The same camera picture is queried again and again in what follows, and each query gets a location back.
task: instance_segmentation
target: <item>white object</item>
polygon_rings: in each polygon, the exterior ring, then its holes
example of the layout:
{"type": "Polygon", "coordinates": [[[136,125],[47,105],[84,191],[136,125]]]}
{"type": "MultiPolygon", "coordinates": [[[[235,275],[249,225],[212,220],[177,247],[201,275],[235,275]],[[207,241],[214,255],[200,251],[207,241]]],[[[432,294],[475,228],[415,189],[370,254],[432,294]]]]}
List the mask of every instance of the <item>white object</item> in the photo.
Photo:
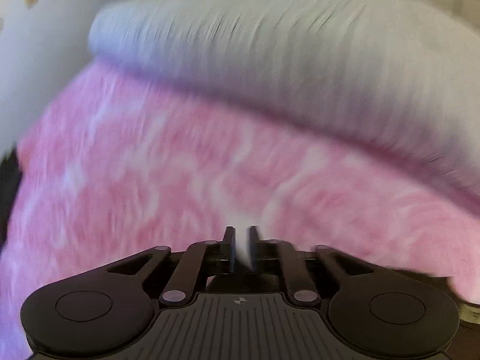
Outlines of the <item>white object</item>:
{"type": "Polygon", "coordinates": [[[480,37],[418,0],[118,0],[98,55],[425,164],[480,196],[480,37]]]}
{"type": "Polygon", "coordinates": [[[88,31],[107,1],[0,0],[0,155],[88,63],[88,31]]]}

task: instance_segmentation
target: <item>metal rivet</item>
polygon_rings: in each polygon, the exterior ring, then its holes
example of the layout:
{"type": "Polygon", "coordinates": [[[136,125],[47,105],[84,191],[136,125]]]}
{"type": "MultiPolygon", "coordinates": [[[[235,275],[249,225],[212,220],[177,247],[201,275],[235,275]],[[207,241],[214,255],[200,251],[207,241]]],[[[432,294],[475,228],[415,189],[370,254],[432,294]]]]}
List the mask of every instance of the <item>metal rivet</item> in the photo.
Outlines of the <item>metal rivet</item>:
{"type": "Polygon", "coordinates": [[[179,291],[177,289],[167,291],[162,295],[162,298],[164,300],[166,300],[167,302],[172,302],[172,303],[181,302],[186,297],[187,297],[187,295],[185,294],[185,292],[179,291]]]}
{"type": "Polygon", "coordinates": [[[300,291],[295,292],[293,294],[293,297],[299,302],[313,302],[318,298],[318,295],[315,294],[313,291],[302,289],[300,291]]]}

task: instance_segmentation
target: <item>crosshair logo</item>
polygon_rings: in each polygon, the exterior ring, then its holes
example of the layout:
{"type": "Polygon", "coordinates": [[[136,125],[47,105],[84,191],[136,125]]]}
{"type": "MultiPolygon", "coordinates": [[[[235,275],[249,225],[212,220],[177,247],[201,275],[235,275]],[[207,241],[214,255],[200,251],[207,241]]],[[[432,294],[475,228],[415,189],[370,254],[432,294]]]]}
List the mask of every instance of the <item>crosshair logo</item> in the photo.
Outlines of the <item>crosshair logo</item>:
{"type": "Polygon", "coordinates": [[[236,304],[243,304],[245,303],[247,300],[245,298],[242,298],[241,296],[239,296],[238,298],[235,298],[233,300],[236,304]]]}

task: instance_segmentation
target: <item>circular pad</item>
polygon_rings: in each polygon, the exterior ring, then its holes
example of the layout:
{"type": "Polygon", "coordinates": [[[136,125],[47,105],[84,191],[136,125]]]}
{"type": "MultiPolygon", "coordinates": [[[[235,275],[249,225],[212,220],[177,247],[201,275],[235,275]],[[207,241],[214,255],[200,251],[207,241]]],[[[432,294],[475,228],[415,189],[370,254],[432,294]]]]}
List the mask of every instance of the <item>circular pad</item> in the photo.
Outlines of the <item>circular pad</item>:
{"type": "Polygon", "coordinates": [[[372,357],[433,355],[458,328],[447,294],[389,271],[349,277],[330,301],[328,318],[345,341],[372,357]]]}
{"type": "Polygon", "coordinates": [[[134,279],[85,273],[35,291],[20,316],[33,347],[52,357],[89,358],[138,337],[153,314],[150,297],[134,279]]]}
{"type": "Polygon", "coordinates": [[[100,318],[112,308],[112,299],[101,292],[77,291],[62,296],[57,302],[57,313],[75,322],[100,318]]]}
{"type": "Polygon", "coordinates": [[[373,298],[370,301],[370,311],[384,322],[407,325],[423,317],[425,306],[412,295],[390,292],[373,298]]]}

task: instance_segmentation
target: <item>white fluffy fabric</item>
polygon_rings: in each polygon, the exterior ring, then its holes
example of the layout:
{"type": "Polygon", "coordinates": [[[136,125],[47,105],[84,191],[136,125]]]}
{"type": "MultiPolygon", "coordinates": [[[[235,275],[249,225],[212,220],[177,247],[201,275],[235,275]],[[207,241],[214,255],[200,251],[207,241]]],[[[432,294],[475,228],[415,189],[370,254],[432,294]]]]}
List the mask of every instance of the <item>white fluffy fabric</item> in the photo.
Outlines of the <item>white fluffy fabric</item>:
{"type": "Polygon", "coordinates": [[[480,197],[480,37],[417,0],[117,0],[90,48],[373,145],[480,197]]]}

